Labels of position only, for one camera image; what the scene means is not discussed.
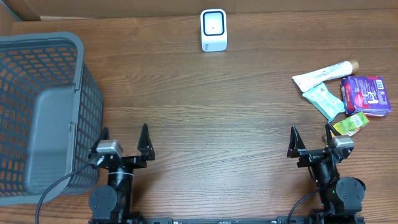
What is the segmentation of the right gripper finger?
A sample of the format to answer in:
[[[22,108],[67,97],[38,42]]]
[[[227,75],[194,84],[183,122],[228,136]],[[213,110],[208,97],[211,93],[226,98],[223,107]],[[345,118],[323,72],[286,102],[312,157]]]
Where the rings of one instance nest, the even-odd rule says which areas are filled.
[[[330,123],[326,123],[325,130],[327,140],[331,140],[335,136],[341,136],[341,134]]]
[[[292,126],[287,157],[300,157],[306,150],[296,126]]]

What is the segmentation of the green drink carton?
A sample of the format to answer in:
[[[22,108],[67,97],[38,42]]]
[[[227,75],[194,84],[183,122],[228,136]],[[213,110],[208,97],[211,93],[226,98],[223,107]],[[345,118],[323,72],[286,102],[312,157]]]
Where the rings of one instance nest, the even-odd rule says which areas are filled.
[[[341,135],[353,136],[362,130],[369,123],[367,116],[363,112],[353,114],[346,119],[333,125],[337,133]]]

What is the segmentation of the purple sanitary pad pack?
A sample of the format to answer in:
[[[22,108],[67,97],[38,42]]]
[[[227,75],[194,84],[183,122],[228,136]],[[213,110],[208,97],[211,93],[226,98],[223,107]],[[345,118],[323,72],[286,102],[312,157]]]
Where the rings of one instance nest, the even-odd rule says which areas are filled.
[[[383,77],[348,76],[340,83],[345,113],[383,117],[392,112]]]

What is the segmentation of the white cosmetic tube gold cap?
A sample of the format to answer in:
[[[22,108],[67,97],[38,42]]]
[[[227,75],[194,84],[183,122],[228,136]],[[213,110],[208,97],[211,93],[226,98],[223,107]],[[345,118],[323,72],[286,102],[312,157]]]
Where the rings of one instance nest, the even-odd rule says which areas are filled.
[[[293,76],[292,79],[300,91],[304,93],[324,81],[352,75],[357,73],[358,70],[359,63],[356,60],[346,60],[329,67]]]

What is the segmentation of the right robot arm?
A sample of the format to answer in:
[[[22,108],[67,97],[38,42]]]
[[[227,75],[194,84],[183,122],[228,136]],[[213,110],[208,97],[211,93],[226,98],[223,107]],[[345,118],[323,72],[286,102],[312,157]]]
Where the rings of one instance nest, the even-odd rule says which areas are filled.
[[[306,167],[315,181],[316,189],[301,198],[287,215],[287,223],[364,223],[357,213],[362,210],[365,183],[354,177],[341,177],[337,164],[347,159],[354,149],[354,141],[340,134],[330,123],[325,125],[326,146],[308,150],[295,126],[291,127],[287,157],[297,158],[297,167]],[[296,208],[318,194],[322,208],[313,209],[305,218],[295,217]]]

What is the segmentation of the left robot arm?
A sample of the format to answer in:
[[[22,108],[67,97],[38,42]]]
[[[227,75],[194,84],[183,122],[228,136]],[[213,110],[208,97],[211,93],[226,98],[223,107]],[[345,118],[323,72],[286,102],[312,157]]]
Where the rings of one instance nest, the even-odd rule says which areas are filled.
[[[104,128],[91,147],[90,166],[106,169],[106,185],[96,187],[90,195],[92,211],[90,223],[146,223],[141,212],[133,212],[132,187],[134,171],[144,169],[155,159],[155,151],[149,136],[149,127],[143,124],[137,150],[138,156],[123,156],[119,141],[110,139],[109,129]]]

